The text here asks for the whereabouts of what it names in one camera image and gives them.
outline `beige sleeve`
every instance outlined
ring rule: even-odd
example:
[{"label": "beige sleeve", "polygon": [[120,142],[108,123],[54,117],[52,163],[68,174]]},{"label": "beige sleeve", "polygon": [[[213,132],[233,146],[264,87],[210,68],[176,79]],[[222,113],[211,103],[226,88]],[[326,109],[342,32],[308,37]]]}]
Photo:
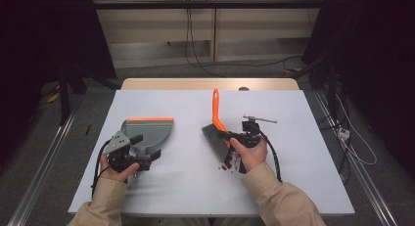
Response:
[{"label": "beige sleeve", "polygon": [[100,178],[91,203],[84,203],[69,226],[122,225],[121,205],[127,185],[115,180]]},{"label": "beige sleeve", "polygon": [[266,225],[325,225],[306,193],[290,183],[280,183],[267,163],[248,172],[243,182]]}]

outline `gray carpet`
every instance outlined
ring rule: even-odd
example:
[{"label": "gray carpet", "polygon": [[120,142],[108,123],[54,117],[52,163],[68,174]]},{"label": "gray carpet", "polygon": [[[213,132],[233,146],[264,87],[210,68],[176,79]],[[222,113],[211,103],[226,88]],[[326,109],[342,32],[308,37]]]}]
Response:
[{"label": "gray carpet", "polygon": [[[273,61],[246,61],[242,64],[267,64]],[[287,60],[286,68],[300,68],[299,60]],[[206,69],[220,73],[225,77],[280,77],[283,64],[263,67],[216,66]],[[213,77],[200,68],[191,66],[166,66],[153,68],[129,68],[117,71],[121,83],[127,77]],[[72,219],[68,208],[92,149],[98,139],[107,112],[115,92],[98,83],[85,80],[89,88],[85,95],[70,95],[72,101],[81,100],[73,125],[65,143],[61,147],[46,183],[33,206],[26,225],[66,225]],[[324,117],[317,104],[314,92],[309,89],[307,77],[299,80],[299,86],[310,104],[316,120]],[[415,180],[397,163],[386,149],[381,137],[369,128],[360,109],[348,97],[350,119],[353,126],[372,146],[378,157],[378,163],[366,166],[376,186],[392,210],[398,225],[415,224]],[[49,145],[51,144],[60,122],[59,101],[39,106],[36,115],[22,141],[16,147],[9,161],[3,166],[0,176],[0,225],[7,225],[16,206],[19,204],[27,186],[36,173]],[[342,151],[331,129],[322,130],[323,138],[336,166],[342,160]],[[372,155],[355,134],[351,134],[351,144],[361,158],[371,160]],[[327,225],[382,225],[378,215],[363,191],[355,173],[350,170],[346,191],[356,213],[349,216],[324,217]],[[347,175],[347,163],[344,175]],[[124,216],[125,224],[148,225],[146,219]]]}]

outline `white table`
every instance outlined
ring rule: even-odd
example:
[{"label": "white table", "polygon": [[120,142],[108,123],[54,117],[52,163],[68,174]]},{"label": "white table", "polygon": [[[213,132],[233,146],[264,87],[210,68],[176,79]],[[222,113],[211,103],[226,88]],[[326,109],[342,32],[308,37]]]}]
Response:
[{"label": "white table", "polygon": [[[322,214],[351,214],[353,207],[330,157],[309,105],[300,90],[220,90],[219,117],[241,132],[242,116],[259,121],[278,154],[282,178],[303,189]],[[241,183],[242,174],[219,169],[221,163],[202,132],[211,124],[212,90],[119,90],[73,198],[69,212],[90,201],[98,151],[128,117],[172,116],[161,158],[130,186],[122,212],[142,216],[252,216],[258,210]],[[273,166],[268,152],[267,162]]]}]

